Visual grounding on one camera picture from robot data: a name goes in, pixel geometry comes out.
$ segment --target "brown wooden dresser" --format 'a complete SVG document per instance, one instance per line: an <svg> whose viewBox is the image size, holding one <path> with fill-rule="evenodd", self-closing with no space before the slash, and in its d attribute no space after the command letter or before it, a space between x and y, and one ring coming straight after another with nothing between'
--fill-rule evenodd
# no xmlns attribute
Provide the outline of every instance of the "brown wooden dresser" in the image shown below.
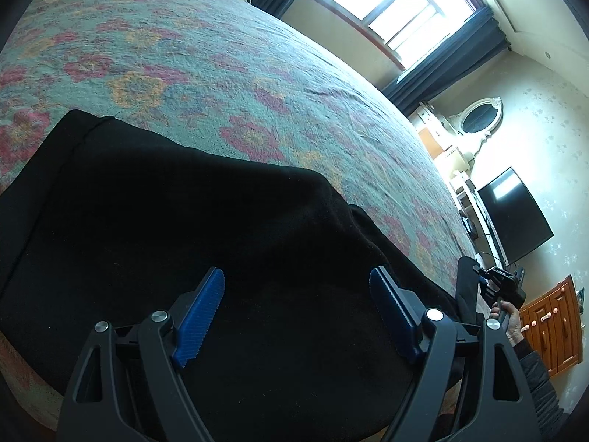
<svg viewBox="0 0 589 442"><path fill-rule="evenodd" d="M519 310L522 334L550 377L582 362L581 317L572 277Z"/></svg>

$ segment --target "blue gripper pad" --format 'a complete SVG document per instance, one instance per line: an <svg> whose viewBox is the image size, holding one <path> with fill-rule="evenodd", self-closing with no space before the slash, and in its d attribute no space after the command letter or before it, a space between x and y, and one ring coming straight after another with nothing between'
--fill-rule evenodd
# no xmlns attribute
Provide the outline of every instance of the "blue gripper pad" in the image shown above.
<svg viewBox="0 0 589 442"><path fill-rule="evenodd" d="M419 298L411 291L400 289L382 266L370 272L369 288L397 352L411 364L419 362L425 355L420 347L420 316L425 312L425 307Z"/></svg>
<svg viewBox="0 0 589 442"><path fill-rule="evenodd" d="M223 271L215 269L200 286L200 293L176 331L176 350L172 359L180 367L186 367L186 363L198 354L224 293L225 276Z"/></svg>

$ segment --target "flat screen tv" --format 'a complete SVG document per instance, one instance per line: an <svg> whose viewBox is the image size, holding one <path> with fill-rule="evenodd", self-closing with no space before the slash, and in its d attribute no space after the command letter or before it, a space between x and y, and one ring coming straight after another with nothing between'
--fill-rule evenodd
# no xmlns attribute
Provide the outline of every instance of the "flat screen tv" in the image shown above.
<svg viewBox="0 0 589 442"><path fill-rule="evenodd" d="M479 189L478 195L503 246L506 265L553 237L538 204L512 168Z"/></svg>

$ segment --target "window sill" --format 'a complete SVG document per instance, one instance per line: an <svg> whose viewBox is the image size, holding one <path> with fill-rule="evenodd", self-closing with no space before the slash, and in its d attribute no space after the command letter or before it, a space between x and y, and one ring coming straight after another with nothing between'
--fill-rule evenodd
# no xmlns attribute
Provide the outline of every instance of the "window sill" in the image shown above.
<svg viewBox="0 0 589 442"><path fill-rule="evenodd" d="M401 70L401 72L405 71L405 67L401 64L401 62L393 54L393 52L391 51L391 49L388 46L384 45L381 41L379 41L377 38L375 38L374 35L372 35L368 30L366 30L366 28L364 28L362 25L360 25L357 21L354 21L352 18L350 18L344 12L340 11L340 9L338 8L338 5L330 2L329 0L313 0L313 1L316 1L324 8L327 8L333 14L337 15L337 17L344 20L348 25L352 26L352 28L354 28L356 31L358 31L362 36L364 36L368 41L370 41L370 43L375 45L381 52L383 52L385 54L385 56L387 56L395 64L395 66L397 68L399 68L399 70Z"/></svg>

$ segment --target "black sleeve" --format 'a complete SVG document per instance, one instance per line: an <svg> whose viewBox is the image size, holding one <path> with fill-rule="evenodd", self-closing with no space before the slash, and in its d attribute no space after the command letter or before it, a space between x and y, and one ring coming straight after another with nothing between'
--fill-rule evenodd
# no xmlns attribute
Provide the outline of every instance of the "black sleeve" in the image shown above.
<svg viewBox="0 0 589 442"><path fill-rule="evenodd" d="M558 406L558 397L540 354L525 339L514 346L514 351L532 393L542 440L548 442L564 425L568 414Z"/></svg>

